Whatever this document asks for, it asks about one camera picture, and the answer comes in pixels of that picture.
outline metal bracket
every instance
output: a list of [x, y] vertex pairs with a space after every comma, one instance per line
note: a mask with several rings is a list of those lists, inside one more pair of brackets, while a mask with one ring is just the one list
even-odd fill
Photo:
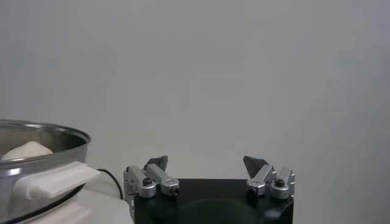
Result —
[[179, 194], [179, 180], [168, 176], [156, 164], [147, 165], [145, 173], [160, 185], [162, 194], [173, 197]]
[[274, 167], [263, 165], [253, 178], [246, 181], [248, 196], [259, 197], [264, 195], [267, 183], [275, 178], [276, 171], [274, 170]]
[[271, 195], [277, 199], [287, 199], [294, 196], [295, 174], [293, 170], [283, 167], [275, 181], [271, 183]]
[[125, 194], [139, 194], [143, 198], [151, 198], [156, 194], [156, 183], [142, 173], [138, 166], [129, 166], [124, 171]]

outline white appliance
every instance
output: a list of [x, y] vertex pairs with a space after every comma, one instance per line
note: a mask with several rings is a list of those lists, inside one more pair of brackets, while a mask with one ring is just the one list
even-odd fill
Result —
[[133, 221], [124, 200], [84, 189], [58, 208], [28, 223], [133, 224]]

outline stainless steel pot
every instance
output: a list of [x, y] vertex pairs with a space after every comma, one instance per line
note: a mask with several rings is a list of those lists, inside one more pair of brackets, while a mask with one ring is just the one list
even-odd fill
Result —
[[50, 155], [0, 161], [0, 223], [37, 211], [66, 195], [21, 200], [15, 183], [33, 173], [52, 170], [72, 162], [85, 162], [90, 137], [79, 130], [54, 124], [0, 120], [0, 156], [29, 141], [51, 149]]

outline white backdrop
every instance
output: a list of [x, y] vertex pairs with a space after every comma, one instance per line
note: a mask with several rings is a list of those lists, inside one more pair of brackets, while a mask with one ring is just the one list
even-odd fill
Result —
[[[0, 117], [88, 132], [118, 178], [297, 174], [295, 223], [389, 223], [387, 0], [0, 0]], [[116, 195], [110, 180], [94, 187]]]

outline black cable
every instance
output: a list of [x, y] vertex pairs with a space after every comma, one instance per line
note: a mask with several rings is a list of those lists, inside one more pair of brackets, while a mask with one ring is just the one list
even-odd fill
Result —
[[115, 182], [116, 187], [119, 190], [119, 198], [123, 200], [123, 192], [122, 192], [121, 185], [119, 184], [119, 181], [114, 177], [114, 175], [112, 175], [112, 173], [106, 169], [98, 169], [98, 171], [105, 172], [108, 176], [111, 177], [111, 179]]

